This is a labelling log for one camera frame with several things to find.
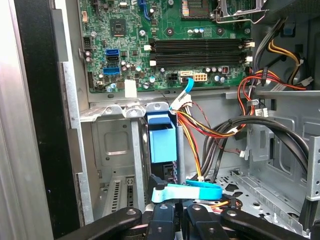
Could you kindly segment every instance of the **blue drive bracket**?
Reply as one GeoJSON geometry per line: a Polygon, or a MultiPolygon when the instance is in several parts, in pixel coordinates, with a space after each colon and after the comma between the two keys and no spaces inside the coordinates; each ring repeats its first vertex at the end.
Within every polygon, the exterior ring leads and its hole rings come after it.
{"type": "Polygon", "coordinates": [[[149,129],[151,163],[177,161],[176,126],[169,112],[150,112],[146,116],[149,129]]]}
{"type": "Polygon", "coordinates": [[[186,181],[187,185],[168,184],[163,190],[153,188],[152,202],[162,203],[170,199],[219,200],[223,189],[216,184],[201,181],[186,181]]]}

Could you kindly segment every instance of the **motherboard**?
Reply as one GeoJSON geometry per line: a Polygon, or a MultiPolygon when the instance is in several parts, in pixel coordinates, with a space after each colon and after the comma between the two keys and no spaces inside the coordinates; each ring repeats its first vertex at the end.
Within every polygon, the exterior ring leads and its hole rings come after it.
{"type": "MultiPolygon", "coordinates": [[[[216,23],[214,0],[80,0],[83,56],[92,93],[236,86],[248,74],[251,24],[216,23]]],[[[251,0],[226,0],[228,11],[251,0]]]]}

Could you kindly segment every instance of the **ram slot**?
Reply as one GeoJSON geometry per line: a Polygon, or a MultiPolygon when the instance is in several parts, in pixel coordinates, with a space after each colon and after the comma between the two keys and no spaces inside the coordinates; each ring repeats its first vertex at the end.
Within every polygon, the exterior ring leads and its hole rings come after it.
{"type": "Polygon", "coordinates": [[[204,65],[238,65],[244,61],[239,53],[200,53],[157,55],[156,66],[204,66],[204,65]]]}
{"type": "Polygon", "coordinates": [[[238,51],[241,39],[190,39],[190,40],[151,40],[151,49],[156,53],[192,51],[238,51]]]}

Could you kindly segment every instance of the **white label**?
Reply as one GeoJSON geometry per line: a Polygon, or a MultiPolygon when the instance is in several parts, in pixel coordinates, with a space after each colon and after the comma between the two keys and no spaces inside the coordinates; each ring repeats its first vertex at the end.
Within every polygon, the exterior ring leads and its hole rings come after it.
{"type": "Polygon", "coordinates": [[[124,96],[131,99],[137,98],[137,87],[135,80],[124,80],[124,96]]]}
{"type": "Polygon", "coordinates": [[[277,85],[274,86],[274,88],[271,89],[270,92],[282,92],[283,90],[285,90],[286,86],[278,83],[277,85]]]}

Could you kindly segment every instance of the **blue sata port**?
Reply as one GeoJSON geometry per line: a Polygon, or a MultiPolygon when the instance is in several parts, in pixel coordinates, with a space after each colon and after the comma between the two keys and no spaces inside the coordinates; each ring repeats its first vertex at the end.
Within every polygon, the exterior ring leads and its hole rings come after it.
{"type": "Polygon", "coordinates": [[[143,8],[146,5],[146,0],[138,0],[138,4],[140,8],[143,8]]]}
{"type": "Polygon", "coordinates": [[[120,74],[120,67],[104,67],[103,68],[104,75],[117,75],[120,74]]]}
{"type": "Polygon", "coordinates": [[[107,57],[118,57],[120,55],[119,49],[107,49],[105,50],[105,55],[107,57]]]}

